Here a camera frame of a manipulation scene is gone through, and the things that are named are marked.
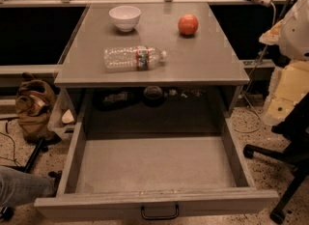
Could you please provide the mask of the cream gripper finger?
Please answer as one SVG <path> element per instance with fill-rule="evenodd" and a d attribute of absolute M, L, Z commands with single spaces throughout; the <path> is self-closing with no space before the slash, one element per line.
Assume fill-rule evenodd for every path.
<path fill-rule="evenodd" d="M 309 63 L 291 61 L 272 73 L 262 119 L 266 125 L 283 122 L 295 106 L 309 93 Z"/>
<path fill-rule="evenodd" d="M 275 23 L 259 37 L 259 42 L 267 45 L 278 45 L 281 35 L 282 21 Z"/>

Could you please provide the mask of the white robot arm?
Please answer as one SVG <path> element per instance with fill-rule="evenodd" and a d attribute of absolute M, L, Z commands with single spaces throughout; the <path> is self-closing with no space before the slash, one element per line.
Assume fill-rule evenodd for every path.
<path fill-rule="evenodd" d="M 264 105 L 264 123 L 275 126 L 309 93 L 309 0 L 297 0 L 259 42 L 278 45 L 290 59 L 286 67 L 274 70 Z"/>

